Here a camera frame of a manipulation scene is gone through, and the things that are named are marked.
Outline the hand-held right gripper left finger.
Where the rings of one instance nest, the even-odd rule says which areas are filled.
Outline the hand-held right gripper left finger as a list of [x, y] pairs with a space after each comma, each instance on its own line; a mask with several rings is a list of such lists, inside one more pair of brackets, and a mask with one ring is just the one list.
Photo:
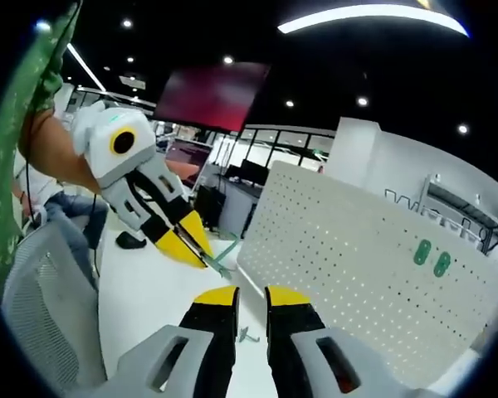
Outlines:
[[236, 361], [239, 288], [197, 296], [179, 325], [166, 325], [118, 361], [116, 373], [71, 397], [225, 397]]

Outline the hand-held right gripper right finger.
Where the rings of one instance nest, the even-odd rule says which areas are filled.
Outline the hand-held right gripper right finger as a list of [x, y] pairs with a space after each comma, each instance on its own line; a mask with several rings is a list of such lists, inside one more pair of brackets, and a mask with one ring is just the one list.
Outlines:
[[265, 287], [267, 362], [279, 397], [434, 397], [398, 381], [380, 354], [329, 328], [310, 299]]

